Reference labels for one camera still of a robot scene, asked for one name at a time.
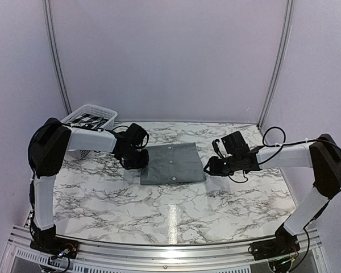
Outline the white plastic laundry basket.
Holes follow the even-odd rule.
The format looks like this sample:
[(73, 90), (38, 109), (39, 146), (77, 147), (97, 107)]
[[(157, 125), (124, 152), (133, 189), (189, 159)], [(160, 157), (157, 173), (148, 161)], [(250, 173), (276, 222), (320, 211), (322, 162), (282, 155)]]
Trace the white plastic laundry basket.
[(117, 139), (111, 130), (118, 113), (102, 106), (86, 104), (60, 123), (71, 131), (66, 153), (79, 160), (90, 151), (112, 153)]

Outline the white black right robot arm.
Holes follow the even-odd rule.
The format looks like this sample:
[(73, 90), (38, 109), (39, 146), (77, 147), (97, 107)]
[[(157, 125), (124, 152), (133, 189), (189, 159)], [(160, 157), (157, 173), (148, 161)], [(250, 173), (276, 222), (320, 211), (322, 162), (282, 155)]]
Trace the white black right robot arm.
[(330, 134), (294, 143), (260, 145), (250, 148), (240, 132), (221, 139), (226, 155), (213, 141), (216, 152), (204, 167), (210, 176), (231, 177), (235, 172), (280, 169), (293, 198), (295, 211), (281, 226), (281, 233), (271, 240), (270, 250), (281, 255), (292, 246), (291, 235), (297, 235), (325, 210), (341, 192), (341, 148)]

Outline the aluminium corner post left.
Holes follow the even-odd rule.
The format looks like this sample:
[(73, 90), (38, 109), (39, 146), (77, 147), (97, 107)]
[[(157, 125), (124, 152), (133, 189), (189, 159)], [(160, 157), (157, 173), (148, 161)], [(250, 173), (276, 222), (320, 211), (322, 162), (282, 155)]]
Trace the aluminium corner post left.
[(60, 56), (55, 35), (55, 24), (53, 20), (52, 4), (51, 1), (49, 0), (43, 0), (42, 3), (44, 9), (45, 27), (47, 30), (49, 42), (49, 50), (51, 53), (55, 77), (59, 87), (60, 97), (66, 114), (70, 114), (72, 112), (72, 107), (70, 105), (69, 94), (66, 88), (65, 78), (60, 63)]

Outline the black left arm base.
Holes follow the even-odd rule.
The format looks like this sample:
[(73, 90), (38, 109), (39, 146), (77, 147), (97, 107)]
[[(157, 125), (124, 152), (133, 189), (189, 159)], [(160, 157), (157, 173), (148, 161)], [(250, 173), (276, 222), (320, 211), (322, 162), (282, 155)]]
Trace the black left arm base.
[(79, 242), (58, 237), (56, 235), (55, 225), (45, 230), (41, 230), (36, 226), (30, 226), (30, 234), (32, 236), (32, 241), (30, 243), (31, 249), (55, 256), (65, 250), (69, 250), (67, 256), (70, 259), (77, 257)]

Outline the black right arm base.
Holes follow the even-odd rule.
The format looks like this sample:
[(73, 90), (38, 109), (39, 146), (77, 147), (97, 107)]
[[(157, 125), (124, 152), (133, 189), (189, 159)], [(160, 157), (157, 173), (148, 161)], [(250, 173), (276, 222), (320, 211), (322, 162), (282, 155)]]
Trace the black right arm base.
[(281, 225), (275, 232), (274, 239), (251, 243), (248, 252), (254, 260), (275, 258), (300, 251), (300, 245), (296, 235), (291, 235)]

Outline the black white plaid shirt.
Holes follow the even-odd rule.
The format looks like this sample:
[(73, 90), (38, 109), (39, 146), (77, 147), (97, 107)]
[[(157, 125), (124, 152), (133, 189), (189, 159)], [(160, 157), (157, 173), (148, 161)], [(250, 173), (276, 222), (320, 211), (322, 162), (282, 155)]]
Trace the black white plaid shirt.
[(71, 126), (77, 126), (85, 129), (97, 129), (105, 124), (107, 121), (108, 119), (104, 117), (83, 113), (79, 117), (75, 118), (73, 121), (70, 121), (69, 124)]

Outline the grey long sleeve shirt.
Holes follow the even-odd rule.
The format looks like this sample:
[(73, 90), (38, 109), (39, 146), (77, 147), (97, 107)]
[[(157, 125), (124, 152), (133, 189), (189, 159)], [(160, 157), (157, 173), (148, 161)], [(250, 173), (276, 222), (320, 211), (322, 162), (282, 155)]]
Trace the grey long sleeve shirt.
[(141, 185), (203, 183), (206, 176), (195, 143), (147, 148), (149, 162), (140, 174)]

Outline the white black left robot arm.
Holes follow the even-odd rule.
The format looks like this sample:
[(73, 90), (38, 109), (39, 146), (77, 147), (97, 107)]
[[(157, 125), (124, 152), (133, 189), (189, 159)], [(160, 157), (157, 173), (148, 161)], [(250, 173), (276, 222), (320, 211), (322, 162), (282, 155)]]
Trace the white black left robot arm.
[(65, 154), (87, 150), (112, 154), (124, 169), (143, 169), (148, 165), (146, 145), (149, 134), (140, 125), (130, 124), (125, 131), (90, 129), (66, 125), (50, 118), (33, 134), (28, 145), (28, 163), (32, 171), (30, 229), (39, 245), (48, 253), (60, 249), (53, 220), (53, 189)]

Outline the aluminium corner post right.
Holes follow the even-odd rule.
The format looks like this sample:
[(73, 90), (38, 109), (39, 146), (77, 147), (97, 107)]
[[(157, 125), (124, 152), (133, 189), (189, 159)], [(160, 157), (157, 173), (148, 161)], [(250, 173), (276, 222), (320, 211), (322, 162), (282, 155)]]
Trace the aluminium corner post right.
[(278, 49), (277, 49), (275, 64), (273, 67), (271, 79), (269, 81), (267, 95), (265, 97), (264, 104), (263, 104), (263, 107), (259, 116), (259, 120), (257, 123), (257, 126), (259, 129), (261, 129), (265, 124), (265, 121), (267, 119), (268, 113), (272, 105), (273, 97), (277, 89), (278, 79), (280, 76), (282, 64), (283, 64), (286, 51), (287, 51), (287, 47), (288, 47), (290, 30), (292, 27), (293, 12), (294, 12), (294, 1), (287, 0), (286, 5), (285, 5), (284, 20), (282, 23), (280, 42), (279, 42)]

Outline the aluminium corner post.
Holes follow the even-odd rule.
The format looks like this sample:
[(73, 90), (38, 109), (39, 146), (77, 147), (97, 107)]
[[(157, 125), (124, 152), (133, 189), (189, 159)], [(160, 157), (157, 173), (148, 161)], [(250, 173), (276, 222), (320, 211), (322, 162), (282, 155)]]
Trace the aluminium corner post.
[(52, 4), (51, 1), (49, 0), (43, 0), (42, 3), (44, 9), (45, 27), (47, 30), (49, 42), (49, 50), (51, 53), (55, 77), (59, 87), (60, 97), (66, 114), (70, 114), (72, 112), (72, 107), (70, 105), (69, 94), (66, 88), (65, 78), (60, 63), (60, 56), (55, 35), (55, 24), (53, 20)]
[(272, 105), (273, 97), (277, 89), (278, 79), (280, 76), (282, 64), (283, 64), (286, 51), (287, 51), (287, 47), (288, 47), (290, 30), (292, 27), (293, 12), (294, 12), (294, 1), (287, 0), (286, 5), (285, 5), (284, 20), (282, 23), (280, 42), (279, 42), (278, 49), (277, 49), (275, 64), (273, 67), (271, 79), (269, 81), (267, 95), (265, 97), (264, 104), (263, 104), (263, 107), (259, 116), (259, 120), (257, 123), (257, 126), (259, 129), (261, 129), (265, 124), (265, 121), (267, 119), (268, 113)]

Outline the aluminium front rail frame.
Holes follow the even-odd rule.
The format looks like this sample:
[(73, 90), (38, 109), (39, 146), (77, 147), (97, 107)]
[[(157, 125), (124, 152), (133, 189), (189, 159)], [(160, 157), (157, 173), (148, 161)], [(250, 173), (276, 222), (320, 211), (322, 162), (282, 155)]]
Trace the aluminium front rail frame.
[(14, 226), (1, 260), (0, 272), (330, 272), (316, 230), (298, 235), (298, 250), (263, 258), (272, 239), (205, 245), (133, 245), (74, 239), (62, 249), (67, 257), (32, 249), (31, 234)]

